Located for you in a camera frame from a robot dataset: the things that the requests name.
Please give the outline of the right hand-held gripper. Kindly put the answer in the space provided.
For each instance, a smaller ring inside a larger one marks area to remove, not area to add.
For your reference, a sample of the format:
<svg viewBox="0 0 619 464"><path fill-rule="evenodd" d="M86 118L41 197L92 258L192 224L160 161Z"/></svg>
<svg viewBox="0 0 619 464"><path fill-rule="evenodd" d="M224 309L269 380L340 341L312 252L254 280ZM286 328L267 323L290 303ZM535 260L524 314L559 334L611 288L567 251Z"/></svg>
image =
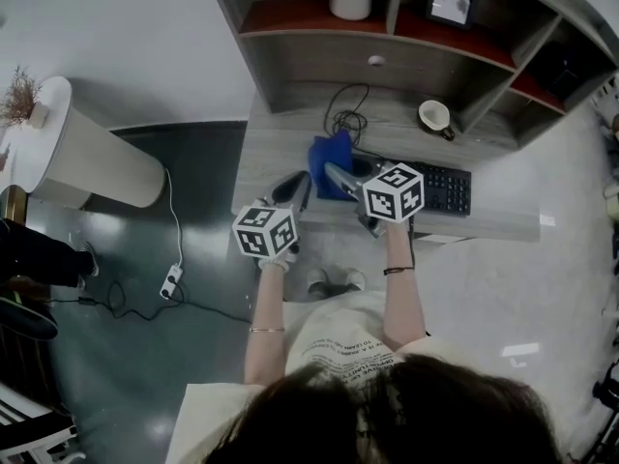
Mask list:
<svg viewBox="0 0 619 464"><path fill-rule="evenodd" d="M425 207L424 175L399 162L376 164L374 175L359 178L332 162L324 171L344 198L360 203L358 219L374 238L388 223L406 223Z"/></svg>

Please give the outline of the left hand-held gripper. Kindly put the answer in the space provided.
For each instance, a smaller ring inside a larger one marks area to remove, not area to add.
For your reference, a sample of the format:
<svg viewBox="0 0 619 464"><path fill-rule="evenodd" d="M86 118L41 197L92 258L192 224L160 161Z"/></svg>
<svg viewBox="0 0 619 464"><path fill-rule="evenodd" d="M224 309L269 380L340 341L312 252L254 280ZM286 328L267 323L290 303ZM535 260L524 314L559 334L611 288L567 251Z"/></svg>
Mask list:
<svg viewBox="0 0 619 464"><path fill-rule="evenodd" d="M299 170L272 183L244 206L232 224L240 252L256 260L298 251L297 223L308 206L311 175Z"/></svg>

